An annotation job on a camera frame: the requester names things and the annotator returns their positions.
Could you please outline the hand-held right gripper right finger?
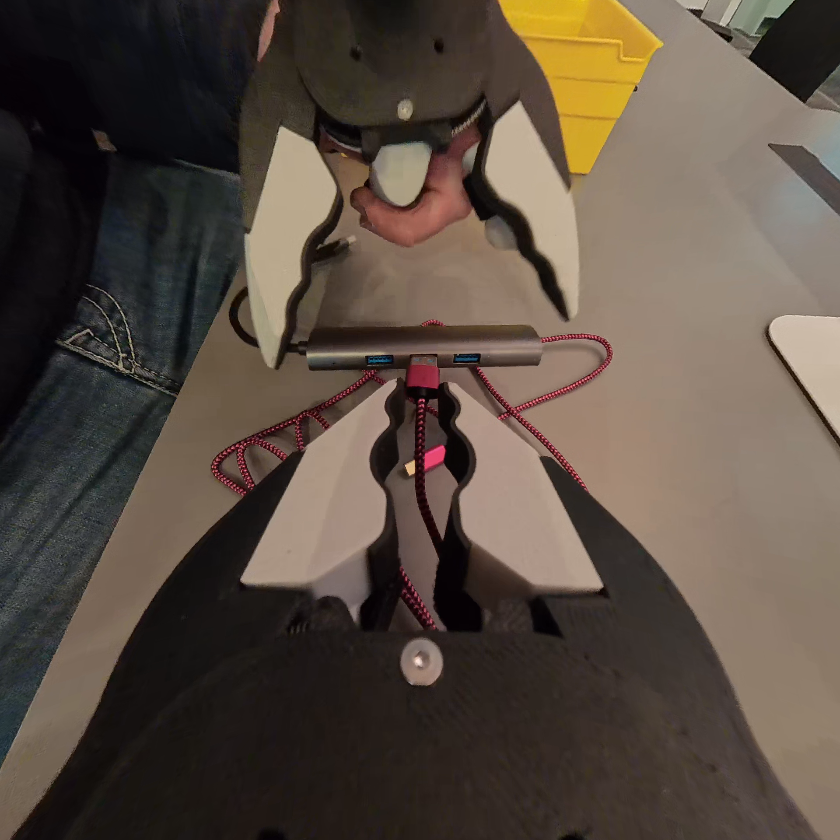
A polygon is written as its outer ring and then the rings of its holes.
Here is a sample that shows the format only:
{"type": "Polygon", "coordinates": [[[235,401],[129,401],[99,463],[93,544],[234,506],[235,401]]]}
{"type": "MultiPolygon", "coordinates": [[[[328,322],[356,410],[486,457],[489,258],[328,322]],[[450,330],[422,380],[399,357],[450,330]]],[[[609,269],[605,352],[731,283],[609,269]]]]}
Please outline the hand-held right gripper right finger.
{"type": "Polygon", "coordinates": [[[602,578],[537,451],[454,383],[438,389],[455,490],[437,551],[434,608],[479,631],[507,602],[602,593],[602,578]]]}

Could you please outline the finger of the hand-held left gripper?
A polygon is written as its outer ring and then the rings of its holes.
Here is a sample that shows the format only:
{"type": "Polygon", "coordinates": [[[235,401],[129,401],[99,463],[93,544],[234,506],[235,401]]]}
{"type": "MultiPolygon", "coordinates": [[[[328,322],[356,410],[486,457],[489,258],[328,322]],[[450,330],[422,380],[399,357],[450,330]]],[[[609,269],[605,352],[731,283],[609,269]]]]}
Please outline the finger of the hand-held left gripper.
{"type": "Polygon", "coordinates": [[[250,316],[261,357],[280,367],[312,282],[317,248],[343,210],[340,184],[318,146],[279,126],[245,233],[250,316]]]}
{"type": "Polygon", "coordinates": [[[467,150],[466,189],[488,243],[524,258],[570,321],[580,306],[579,236],[571,181],[552,152],[564,152],[561,133],[544,139],[518,100],[467,150]]]}

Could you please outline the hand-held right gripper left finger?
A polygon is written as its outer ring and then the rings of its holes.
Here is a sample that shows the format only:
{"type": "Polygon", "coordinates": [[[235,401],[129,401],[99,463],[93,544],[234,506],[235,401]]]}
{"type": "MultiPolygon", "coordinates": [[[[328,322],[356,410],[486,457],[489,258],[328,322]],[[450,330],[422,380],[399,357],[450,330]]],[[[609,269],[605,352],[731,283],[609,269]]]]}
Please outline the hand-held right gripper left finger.
{"type": "Polygon", "coordinates": [[[300,452],[242,573],[244,587],[335,597],[362,623],[370,598],[394,592],[421,619],[385,484],[399,460],[405,406],[405,383],[387,382],[300,452]]]}

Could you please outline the person's left forearm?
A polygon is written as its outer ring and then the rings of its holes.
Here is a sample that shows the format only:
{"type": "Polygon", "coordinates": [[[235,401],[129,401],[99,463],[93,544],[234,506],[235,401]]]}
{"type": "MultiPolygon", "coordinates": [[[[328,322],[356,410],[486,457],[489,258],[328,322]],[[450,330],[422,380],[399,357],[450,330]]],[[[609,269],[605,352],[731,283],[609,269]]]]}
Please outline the person's left forearm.
{"type": "Polygon", "coordinates": [[[87,73],[112,145],[238,173],[241,102],[279,3],[111,1],[88,10],[87,73]]]}

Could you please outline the person's left hand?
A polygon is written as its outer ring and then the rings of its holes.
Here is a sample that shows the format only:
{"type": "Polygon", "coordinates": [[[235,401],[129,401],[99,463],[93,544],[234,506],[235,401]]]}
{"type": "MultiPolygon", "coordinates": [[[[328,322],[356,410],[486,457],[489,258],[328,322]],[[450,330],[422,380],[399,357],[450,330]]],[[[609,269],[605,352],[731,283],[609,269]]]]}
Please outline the person's left hand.
{"type": "Polygon", "coordinates": [[[476,130],[465,131],[446,151],[433,153],[414,206],[389,205],[366,185],[354,189],[350,205],[359,214],[360,225],[394,245],[413,247],[465,219],[472,205],[464,187],[463,159],[479,142],[476,130]]]}

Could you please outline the yellow plastic bin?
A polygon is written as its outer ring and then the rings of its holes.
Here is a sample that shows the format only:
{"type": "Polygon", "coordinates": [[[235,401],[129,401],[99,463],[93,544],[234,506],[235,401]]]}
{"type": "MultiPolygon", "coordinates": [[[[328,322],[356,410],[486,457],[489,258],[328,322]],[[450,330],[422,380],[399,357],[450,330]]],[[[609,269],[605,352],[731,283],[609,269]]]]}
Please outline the yellow plastic bin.
{"type": "Polygon", "coordinates": [[[549,82],[570,172],[589,174],[663,42],[617,1],[500,7],[549,82]]]}

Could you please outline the person's legs in jeans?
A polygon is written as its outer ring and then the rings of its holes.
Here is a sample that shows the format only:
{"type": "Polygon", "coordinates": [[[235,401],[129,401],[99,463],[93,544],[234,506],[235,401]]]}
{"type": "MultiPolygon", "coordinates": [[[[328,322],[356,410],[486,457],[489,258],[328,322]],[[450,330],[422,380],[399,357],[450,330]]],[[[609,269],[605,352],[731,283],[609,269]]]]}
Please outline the person's legs in jeans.
{"type": "Polygon", "coordinates": [[[243,260],[239,187],[110,157],[90,267],[2,435],[2,759],[243,260]]]}

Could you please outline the black office chair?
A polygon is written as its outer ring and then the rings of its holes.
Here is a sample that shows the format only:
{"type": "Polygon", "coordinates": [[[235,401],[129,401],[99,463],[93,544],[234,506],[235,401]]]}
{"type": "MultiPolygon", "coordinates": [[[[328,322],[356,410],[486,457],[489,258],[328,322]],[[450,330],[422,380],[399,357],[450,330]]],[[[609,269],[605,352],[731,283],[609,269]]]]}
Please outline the black office chair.
{"type": "Polygon", "coordinates": [[[749,60],[806,102],[839,66],[839,2],[793,1],[749,60]]]}

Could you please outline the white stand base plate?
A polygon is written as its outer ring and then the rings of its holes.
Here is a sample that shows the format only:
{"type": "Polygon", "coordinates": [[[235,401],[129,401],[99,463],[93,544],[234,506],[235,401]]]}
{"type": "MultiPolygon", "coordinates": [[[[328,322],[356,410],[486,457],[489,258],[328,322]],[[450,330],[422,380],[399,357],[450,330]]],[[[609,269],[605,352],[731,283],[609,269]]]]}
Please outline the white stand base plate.
{"type": "Polygon", "coordinates": [[[768,337],[823,424],[839,440],[839,317],[787,314],[768,337]]]}

